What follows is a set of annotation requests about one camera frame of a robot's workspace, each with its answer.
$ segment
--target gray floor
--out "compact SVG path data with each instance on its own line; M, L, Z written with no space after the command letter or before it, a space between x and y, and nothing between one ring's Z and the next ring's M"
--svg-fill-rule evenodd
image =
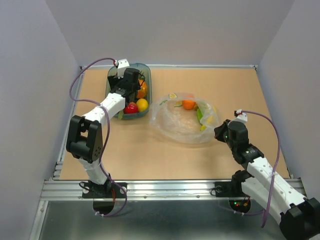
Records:
M253 203L251 212L261 208ZM235 215L217 201L128 202L117 217L94 215L90 201L51 201L41 240L282 240L270 216Z

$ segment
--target orange fruit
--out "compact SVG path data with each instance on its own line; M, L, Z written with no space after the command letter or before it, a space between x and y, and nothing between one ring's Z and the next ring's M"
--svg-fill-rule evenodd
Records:
M145 96L147 96L148 85L147 85L146 81L143 81L142 79L139 79L139 85L140 85L140 90L138 90L136 98L143 99Z
M192 100L183 100L182 101L182 106L186 110L194 109L195 105L196 105L196 102L192 101Z

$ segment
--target red apple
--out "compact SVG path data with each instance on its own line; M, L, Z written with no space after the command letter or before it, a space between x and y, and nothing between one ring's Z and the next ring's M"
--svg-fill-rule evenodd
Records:
M125 114L135 114L138 112L138 106L134 102L130 102L128 106L123 109Z

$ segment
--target wooden table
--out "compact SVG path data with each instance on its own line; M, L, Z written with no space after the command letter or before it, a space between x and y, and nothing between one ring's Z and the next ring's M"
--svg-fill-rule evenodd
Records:
M80 98L101 102L105 98L107 69L89 69L84 76ZM151 69L152 98L169 93L192 93L217 107L221 121L233 119L234 110L243 109L269 116L269 111L253 69ZM76 114L94 107L80 102ZM277 138L271 124L249 114L250 142L273 165ZM133 120L111 119L111 132L102 161L116 180L230 179L242 167L233 159L225 143L212 139L199 145L175 142L149 125L149 114ZM277 171L289 174L281 154ZM66 153L61 180L86 180L88 176L70 153Z

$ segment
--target plastic bag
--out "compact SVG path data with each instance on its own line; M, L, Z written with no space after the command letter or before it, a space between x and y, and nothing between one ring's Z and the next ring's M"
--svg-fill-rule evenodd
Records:
M186 110L185 100L196 105ZM206 143L215 136L214 128L220 125L216 108L191 93L168 94L152 103L150 109L150 124L181 143Z

